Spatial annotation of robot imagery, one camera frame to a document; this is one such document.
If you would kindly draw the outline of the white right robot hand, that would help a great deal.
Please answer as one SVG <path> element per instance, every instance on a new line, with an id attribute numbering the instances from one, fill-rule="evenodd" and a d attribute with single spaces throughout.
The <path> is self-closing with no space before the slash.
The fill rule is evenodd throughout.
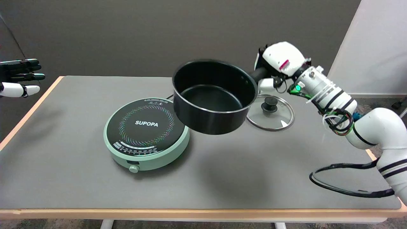
<path id="1" fill-rule="evenodd" d="M 278 90 L 287 85 L 287 80 L 295 82 L 311 63 L 311 58 L 305 58 L 298 48 L 286 41 L 259 48 L 253 68 L 258 74 L 258 90 Z"/>

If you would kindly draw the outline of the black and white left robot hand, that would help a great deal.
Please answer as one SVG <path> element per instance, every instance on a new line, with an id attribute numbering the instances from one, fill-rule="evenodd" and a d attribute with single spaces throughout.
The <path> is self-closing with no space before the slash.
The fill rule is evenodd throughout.
<path id="1" fill-rule="evenodd" d="M 38 85 L 24 85 L 21 82 L 40 81 L 45 79 L 37 59 L 2 61 L 0 63 L 0 95 L 1 97 L 28 97 L 40 91 Z"/>

